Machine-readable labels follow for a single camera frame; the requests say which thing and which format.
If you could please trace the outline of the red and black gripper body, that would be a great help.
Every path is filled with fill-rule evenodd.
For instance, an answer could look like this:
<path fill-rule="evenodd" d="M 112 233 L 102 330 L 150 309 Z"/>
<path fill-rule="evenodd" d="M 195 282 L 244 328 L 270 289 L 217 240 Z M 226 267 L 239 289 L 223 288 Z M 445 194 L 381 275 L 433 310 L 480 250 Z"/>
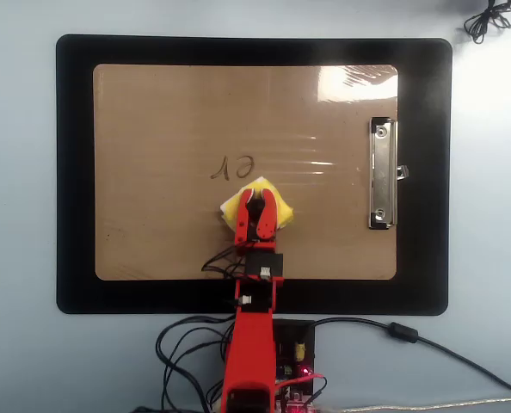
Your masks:
<path fill-rule="evenodd" d="M 276 242 L 245 240 L 235 244 L 244 259 L 243 275 L 254 280 L 272 280 L 283 276 L 283 255 L 276 252 Z"/>

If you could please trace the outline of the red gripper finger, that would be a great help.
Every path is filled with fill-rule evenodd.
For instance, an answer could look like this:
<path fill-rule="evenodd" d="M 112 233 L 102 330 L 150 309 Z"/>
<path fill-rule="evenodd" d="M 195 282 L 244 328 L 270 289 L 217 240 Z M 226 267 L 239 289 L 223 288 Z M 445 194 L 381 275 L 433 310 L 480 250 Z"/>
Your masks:
<path fill-rule="evenodd" d="M 248 239 L 249 210 L 248 204 L 254 195 L 253 188 L 245 189 L 240 196 L 237 209 L 236 243 L 245 243 Z"/>
<path fill-rule="evenodd" d="M 256 235 L 262 241 L 274 239 L 277 230 L 277 203 L 273 192 L 264 188 L 259 200 L 259 219 L 256 225 Z"/>

